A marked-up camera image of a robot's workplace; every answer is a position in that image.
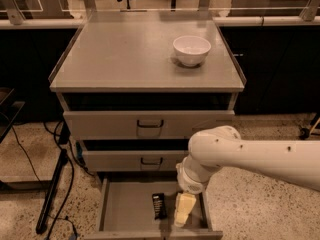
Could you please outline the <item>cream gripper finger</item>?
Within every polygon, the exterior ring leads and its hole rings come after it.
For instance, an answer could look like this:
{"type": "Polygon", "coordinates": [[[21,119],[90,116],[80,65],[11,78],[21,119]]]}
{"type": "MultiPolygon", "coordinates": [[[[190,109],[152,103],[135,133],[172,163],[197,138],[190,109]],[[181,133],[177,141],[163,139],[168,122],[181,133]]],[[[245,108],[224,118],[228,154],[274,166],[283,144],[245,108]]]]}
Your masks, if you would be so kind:
{"type": "Polygon", "coordinates": [[[190,215],[190,214],[183,214],[183,216],[182,216],[182,223],[183,223],[183,224],[186,224],[186,223],[187,223],[187,220],[188,220],[188,218],[189,218],[189,215],[190,215]]]}
{"type": "Polygon", "coordinates": [[[174,225],[176,227],[182,227],[182,224],[181,224],[181,222],[179,220],[179,216],[177,216],[176,214],[174,215],[174,225]]]}

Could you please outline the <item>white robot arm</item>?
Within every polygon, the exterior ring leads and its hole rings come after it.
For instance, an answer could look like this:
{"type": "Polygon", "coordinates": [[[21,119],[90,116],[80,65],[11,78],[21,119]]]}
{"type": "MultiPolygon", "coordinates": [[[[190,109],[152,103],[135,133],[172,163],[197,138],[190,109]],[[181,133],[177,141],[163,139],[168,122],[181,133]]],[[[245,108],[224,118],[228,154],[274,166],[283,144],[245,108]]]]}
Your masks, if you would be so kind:
{"type": "Polygon", "coordinates": [[[188,141],[188,155],[176,165],[182,192],[177,195],[174,225],[186,224],[197,194],[223,167],[235,167],[320,190],[320,142],[244,140],[232,126],[199,131],[188,141]]]}

